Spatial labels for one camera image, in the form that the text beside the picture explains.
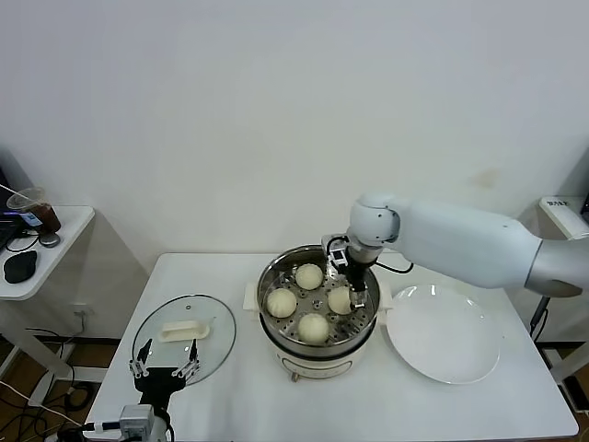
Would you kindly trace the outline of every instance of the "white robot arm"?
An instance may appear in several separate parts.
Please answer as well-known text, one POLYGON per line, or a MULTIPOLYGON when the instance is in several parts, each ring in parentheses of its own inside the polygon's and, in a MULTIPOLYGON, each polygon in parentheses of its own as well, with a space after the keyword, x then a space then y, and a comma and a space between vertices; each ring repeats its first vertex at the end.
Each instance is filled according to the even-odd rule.
MULTIPOLYGON (((323 240, 324 247, 329 238, 323 240)), ((352 303, 364 302, 357 281, 384 249, 417 265, 484 288, 527 287, 546 297, 589 288, 589 238, 543 240, 504 215, 449 204, 366 193, 353 205, 346 240, 326 250, 351 280, 352 303)))

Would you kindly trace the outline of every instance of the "power outlet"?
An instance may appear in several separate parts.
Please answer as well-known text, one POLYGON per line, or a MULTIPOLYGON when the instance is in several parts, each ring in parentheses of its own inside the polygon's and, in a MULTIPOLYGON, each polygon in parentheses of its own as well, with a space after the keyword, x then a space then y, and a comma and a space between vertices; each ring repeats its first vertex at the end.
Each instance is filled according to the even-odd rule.
POLYGON ((76 316, 91 316, 94 315, 94 309, 84 302, 76 302, 70 304, 72 311, 76 316))

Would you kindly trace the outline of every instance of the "cup lid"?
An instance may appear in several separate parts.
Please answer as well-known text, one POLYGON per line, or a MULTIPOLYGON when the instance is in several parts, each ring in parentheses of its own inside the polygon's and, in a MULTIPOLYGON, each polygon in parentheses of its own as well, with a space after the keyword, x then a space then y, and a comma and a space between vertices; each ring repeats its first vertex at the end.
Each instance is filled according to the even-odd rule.
POLYGON ((6 206, 11 210, 21 211, 27 207, 32 207, 42 203, 45 199, 45 190, 42 187, 29 187, 28 189, 18 191, 18 193, 20 193, 20 195, 26 196, 27 198, 13 194, 6 201, 6 206))

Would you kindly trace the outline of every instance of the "steamed bun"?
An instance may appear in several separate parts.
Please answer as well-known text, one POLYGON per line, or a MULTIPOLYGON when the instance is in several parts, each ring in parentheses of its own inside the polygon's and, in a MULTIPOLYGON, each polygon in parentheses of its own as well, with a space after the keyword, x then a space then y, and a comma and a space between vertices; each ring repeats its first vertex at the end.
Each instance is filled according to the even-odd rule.
POLYGON ((298 336, 305 343, 324 343, 329 336, 328 321, 317 313, 309 313, 298 322, 298 336))
POLYGON ((318 265, 305 264, 296 269, 294 279, 299 287, 315 290, 323 282, 323 271, 318 265))
POLYGON ((296 296, 290 290, 277 288, 268 295, 266 309, 274 318, 287 318, 295 313, 296 296))
POLYGON ((349 315, 350 309, 350 289, 348 287, 334 288, 328 295, 329 308, 338 315, 349 315))

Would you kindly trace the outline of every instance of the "glass lid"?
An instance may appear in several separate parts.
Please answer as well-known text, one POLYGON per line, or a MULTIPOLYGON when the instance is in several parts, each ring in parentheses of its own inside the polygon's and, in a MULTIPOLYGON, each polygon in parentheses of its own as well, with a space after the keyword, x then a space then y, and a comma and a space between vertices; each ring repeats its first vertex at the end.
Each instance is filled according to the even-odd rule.
POLYGON ((207 295, 177 297, 154 311, 133 341, 133 359, 149 340, 145 366, 183 367, 196 340, 198 370, 187 385, 208 378, 229 356, 236 340, 236 320, 227 305, 207 295))

